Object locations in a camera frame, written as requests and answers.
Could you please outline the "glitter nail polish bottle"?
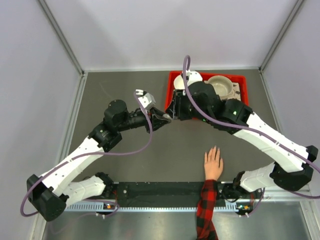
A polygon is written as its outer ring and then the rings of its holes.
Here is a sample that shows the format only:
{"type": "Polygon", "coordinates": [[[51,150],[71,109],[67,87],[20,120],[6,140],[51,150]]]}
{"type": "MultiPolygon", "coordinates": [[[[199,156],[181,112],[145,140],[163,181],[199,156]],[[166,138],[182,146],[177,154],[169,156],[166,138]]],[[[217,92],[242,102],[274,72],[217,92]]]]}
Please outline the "glitter nail polish bottle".
{"type": "Polygon", "coordinates": [[[172,118],[167,113],[163,114],[162,117],[164,119],[172,120],[172,118]]]}

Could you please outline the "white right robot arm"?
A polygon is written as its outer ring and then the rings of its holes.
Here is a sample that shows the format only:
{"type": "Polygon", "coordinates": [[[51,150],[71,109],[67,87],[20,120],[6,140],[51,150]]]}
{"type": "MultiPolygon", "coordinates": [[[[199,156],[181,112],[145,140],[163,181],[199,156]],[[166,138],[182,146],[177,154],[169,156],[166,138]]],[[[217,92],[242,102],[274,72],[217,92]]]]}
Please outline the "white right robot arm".
{"type": "Polygon", "coordinates": [[[249,106],[237,99],[222,100],[205,82],[194,82],[188,91],[175,89],[165,112],[180,121],[199,119],[220,131],[245,140],[273,159],[273,163],[242,171],[233,180],[233,192],[245,198],[258,189],[278,186],[296,192],[313,176],[310,163],[318,149],[302,146],[266,124],[249,106]]]}

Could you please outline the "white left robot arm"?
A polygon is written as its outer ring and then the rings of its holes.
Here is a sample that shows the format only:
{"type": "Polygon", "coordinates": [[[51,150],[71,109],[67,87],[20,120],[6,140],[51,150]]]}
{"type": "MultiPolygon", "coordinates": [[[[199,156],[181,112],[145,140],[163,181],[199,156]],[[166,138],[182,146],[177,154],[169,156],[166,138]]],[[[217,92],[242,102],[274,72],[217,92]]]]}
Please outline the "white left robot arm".
{"type": "Polygon", "coordinates": [[[51,222],[75,203],[97,196],[109,198],[114,187],[106,173],[98,172],[80,182],[74,182],[74,179],[102,156],[112,156],[111,149],[122,140],[123,131],[144,127],[151,135],[172,121],[167,113],[155,107],[154,100],[142,96],[137,101],[139,108],[132,112],[128,112],[123,100],[111,101],[104,111],[103,121],[70,155],[41,176],[30,176],[26,181],[27,193],[20,205],[21,215],[29,216],[24,212],[26,201],[51,222]]]}

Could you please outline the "red plaid sleeve forearm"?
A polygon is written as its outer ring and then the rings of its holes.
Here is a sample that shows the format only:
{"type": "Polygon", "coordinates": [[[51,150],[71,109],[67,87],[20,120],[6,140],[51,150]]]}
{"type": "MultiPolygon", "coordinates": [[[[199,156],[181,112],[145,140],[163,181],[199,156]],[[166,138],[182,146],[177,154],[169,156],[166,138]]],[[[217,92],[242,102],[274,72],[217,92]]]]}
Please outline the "red plaid sleeve forearm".
{"type": "Polygon", "coordinates": [[[218,194],[217,181],[205,180],[196,211],[197,240],[218,240],[212,218],[218,194]]]}

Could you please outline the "person's left hand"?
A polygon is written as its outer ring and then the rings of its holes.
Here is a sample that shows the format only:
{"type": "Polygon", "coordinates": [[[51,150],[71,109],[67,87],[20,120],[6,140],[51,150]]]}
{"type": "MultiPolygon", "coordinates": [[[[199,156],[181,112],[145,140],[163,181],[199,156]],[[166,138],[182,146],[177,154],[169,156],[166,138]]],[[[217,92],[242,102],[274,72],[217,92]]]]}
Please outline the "person's left hand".
{"type": "Polygon", "coordinates": [[[205,180],[217,181],[223,173],[224,161],[221,157],[220,148],[214,146],[209,152],[204,153],[204,176],[205,180]]]}

